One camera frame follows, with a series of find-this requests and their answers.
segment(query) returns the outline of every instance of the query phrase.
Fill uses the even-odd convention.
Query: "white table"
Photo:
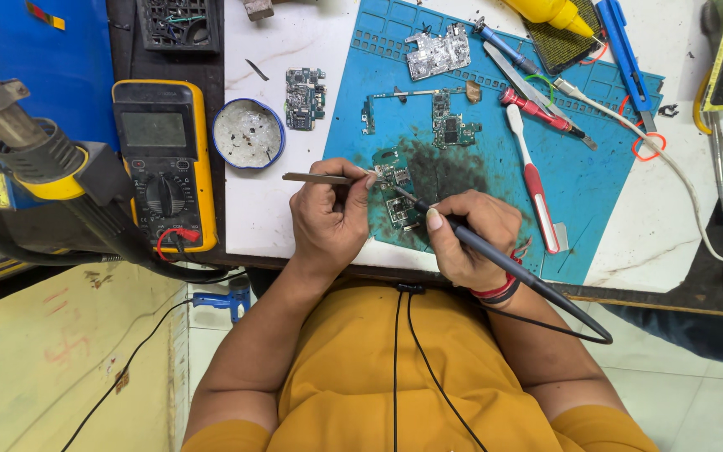
[[[712,60],[707,38],[700,34],[703,0],[634,0],[623,2],[627,33],[642,70],[666,77],[664,104],[679,104],[675,118],[656,118],[668,139],[667,152],[678,161],[699,193],[702,221],[707,222],[718,195],[707,136],[691,120],[693,98]],[[423,6],[463,19],[486,16],[500,31],[526,34],[517,14],[488,0],[425,0]],[[300,187],[280,176],[308,171],[322,158],[330,118],[358,2],[299,0],[275,5],[275,15],[251,23],[238,0],[225,2],[225,100],[254,98],[282,116],[284,74],[288,67],[326,71],[326,119],[311,132],[287,130],[280,159],[261,170],[226,165],[226,252],[290,257],[295,241],[288,200]],[[268,77],[263,81],[244,59]],[[611,61],[608,52],[604,57]],[[607,230],[587,274],[585,285],[665,292],[679,285],[700,242],[693,208],[683,183],[661,159],[635,161]],[[410,270],[437,272],[435,257],[369,239],[354,261]]]

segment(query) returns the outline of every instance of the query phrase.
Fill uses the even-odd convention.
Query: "mustard yellow shirt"
[[[224,421],[182,452],[392,450],[392,364],[398,293],[384,285],[340,286],[303,326],[279,395],[273,434]],[[412,323],[440,384],[482,443],[494,451],[657,451],[615,408],[572,408],[549,424],[524,393],[475,307],[438,290],[412,298]],[[409,333],[403,295],[397,342],[400,450],[480,450],[448,407]]]

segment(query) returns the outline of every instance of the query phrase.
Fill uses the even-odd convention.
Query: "screwdriver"
[[[403,190],[397,184],[392,184],[391,187],[396,192],[403,195],[407,200],[411,201],[415,205],[416,211],[425,215],[428,212],[428,209],[431,208],[426,201],[418,200],[414,195],[406,190]],[[513,275],[515,279],[526,285],[526,287],[539,293],[541,297],[545,298],[549,302],[561,307],[564,311],[570,313],[576,319],[582,321],[585,325],[588,325],[590,329],[604,338],[594,342],[598,344],[612,344],[612,335],[610,335],[603,326],[599,325],[598,322],[593,320],[593,318],[585,311],[579,309],[579,306],[571,303],[565,295],[557,292],[554,287],[551,287],[551,285],[547,282],[535,276],[534,273],[528,271],[523,265],[513,261],[511,257],[492,246],[476,232],[468,229],[466,225],[449,216],[446,216],[445,219],[448,221],[448,224],[454,231],[454,235],[459,239],[459,241],[467,244],[467,246],[473,248],[482,256],[487,257],[487,259],[495,265],[498,265],[505,272]]]
[[[531,59],[528,59],[525,55],[511,48],[506,41],[496,35],[496,32],[493,31],[492,28],[485,25],[485,16],[481,16],[479,20],[476,21],[476,25],[473,27],[473,33],[478,33],[485,41],[498,47],[502,52],[507,54],[507,56],[517,64],[517,67],[523,69],[523,72],[529,75],[545,75]]]
[[[554,115],[546,114],[546,112],[544,112],[540,108],[540,106],[538,106],[531,100],[524,99],[518,96],[517,92],[515,92],[515,90],[511,86],[507,87],[504,91],[501,92],[501,95],[498,96],[498,100],[501,101],[502,105],[515,104],[518,106],[518,108],[527,112],[527,114],[536,116],[549,126],[552,126],[553,128],[556,128],[563,132],[568,132],[569,134],[574,135],[578,139],[584,139],[586,137],[586,134],[583,131],[581,131],[579,128],[574,127],[568,121]]]

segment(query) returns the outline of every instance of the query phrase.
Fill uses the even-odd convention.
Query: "hand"
[[[376,173],[347,159],[315,162],[309,172],[356,180],[352,186],[307,182],[289,200],[295,232],[292,261],[307,275],[330,283],[367,241],[367,195]]]
[[[515,249],[517,233],[523,219],[520,212],[485,193],[467,190],[448,196],[428,210],[426,223],[431,247],[437,255],[442,274],[456,285],[476,292],[498,289],[507,283],[506,272],[487,257],[471,249],[451,230],[446,215],[466,216],[470,230],[507,256]]]

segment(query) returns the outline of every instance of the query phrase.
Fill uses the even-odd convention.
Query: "red bracelet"
[[[512,254],[509,255],[513,261],[517,262],[518,264],[523,265],[523,260],[515,257],[515,251],[512,251]],[[498,298],[499,296],[507,293],[510,288],[512,288],[513,284],[515,284],[517,280],[515,277],[509,273],[507,273],[507,283],[499,287],[498,289],[494,290],[488,290],[487,292],[476,292],[473,289],[468,289],[470,293],[472,293],[476,298],[480,298],[482,300],[487,300],[489,298]]]

